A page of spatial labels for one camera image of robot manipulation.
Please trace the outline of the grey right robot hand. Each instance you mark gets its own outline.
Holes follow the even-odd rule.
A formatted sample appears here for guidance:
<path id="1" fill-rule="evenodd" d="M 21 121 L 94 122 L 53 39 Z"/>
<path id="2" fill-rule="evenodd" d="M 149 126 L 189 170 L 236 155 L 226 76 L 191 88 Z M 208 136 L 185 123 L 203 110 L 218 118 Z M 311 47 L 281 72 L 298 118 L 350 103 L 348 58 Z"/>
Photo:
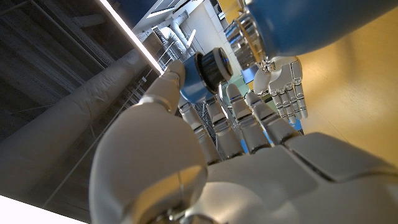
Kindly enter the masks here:
<path id="1" fill-rule="evenodd" d="M 290 123 L 307 118 L 299 58 L 274 57 L 269 61 L 261 61 L 257 67 L 253 83 L 255 94 L 269 93 L 279 116 Z"/>

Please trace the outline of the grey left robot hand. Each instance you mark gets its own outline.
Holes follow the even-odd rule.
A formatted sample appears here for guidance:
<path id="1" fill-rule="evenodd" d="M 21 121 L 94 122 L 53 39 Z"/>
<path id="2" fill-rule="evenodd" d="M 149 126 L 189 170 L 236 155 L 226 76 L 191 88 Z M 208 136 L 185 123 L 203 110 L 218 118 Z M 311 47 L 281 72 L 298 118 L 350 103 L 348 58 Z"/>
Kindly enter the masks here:
<path id="1" fill-rule="evenodd" d="M 93 223 L 396 223 L 397 169 L 322 133 L 271 121 L 277 142 L 208 165 L 175 115 L 185 68 L 172 62 L 100 141 Z"/>

